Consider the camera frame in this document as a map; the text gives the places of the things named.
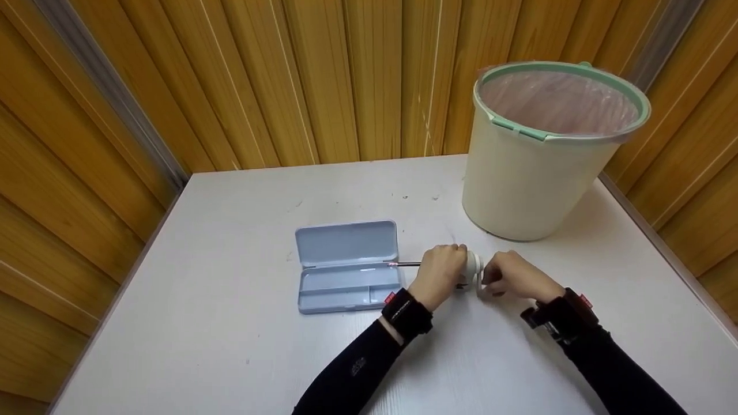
trash can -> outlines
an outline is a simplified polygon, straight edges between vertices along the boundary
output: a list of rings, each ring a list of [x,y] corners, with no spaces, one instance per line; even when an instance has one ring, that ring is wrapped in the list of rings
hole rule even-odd
[[[586,62],[492,67],[473,100],[462,205],[477,226],[516,241],[555,231],[651,112],[637,87]]]

black sleeve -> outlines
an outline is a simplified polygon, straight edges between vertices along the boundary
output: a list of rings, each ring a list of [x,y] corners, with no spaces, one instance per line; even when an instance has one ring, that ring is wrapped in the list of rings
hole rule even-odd
[[[375,321],[320,372],[293,414],[358,414],[402,349]]]
[[[603,328],[598,327],[562,348],[610,415],[686,414]]]

wooden wall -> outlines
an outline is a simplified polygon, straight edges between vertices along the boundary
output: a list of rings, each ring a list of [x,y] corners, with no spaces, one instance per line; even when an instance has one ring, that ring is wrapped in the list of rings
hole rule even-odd
[[[707,0],[605,168],[738,322],[738,3]]]
[[[42,414],[173,191],[33,3],[0,11],[0,413]]]
[[[69,0],[187,173],[465,153],[479,68],[626,76],[667,0]],[[173,197],[28,0],[0,0],[0,412],[49,402]],[[738,318],[732,1],[608,174]]]

white table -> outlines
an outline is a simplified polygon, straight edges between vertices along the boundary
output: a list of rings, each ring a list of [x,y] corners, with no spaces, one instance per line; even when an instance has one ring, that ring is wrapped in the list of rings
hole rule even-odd
[[[401,259],[466,243],[518,250],[583,292],[606,329],[689,413],[738,411],[738,349],[598,181],[558,232],[504,241],[461,207],[465,156],[196,174],[55,409],[287,414],[379,311],[297,312],[294,230],[394,219]],[[414,278],[404,271],[407,286]],[[603,408],[525,306],[455,295],[387,376],[372,414],[589,414]]]

wristband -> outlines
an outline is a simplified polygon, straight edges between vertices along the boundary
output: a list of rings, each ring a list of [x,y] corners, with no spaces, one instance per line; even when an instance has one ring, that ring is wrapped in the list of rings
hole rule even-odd
[[[526,323],[535,329],[545,326],[556,342],[570,344],[577,337],[596,328],[599,319],[592,306],[583,296],[567,288],[562,297],[548,304],[536,301],[538,308],[529,308],[520,314]]]
[[[408,344],[418,335],[428,333],[433,313],[419,303],[405,288],[400,289],[382,309],[382,316]]]

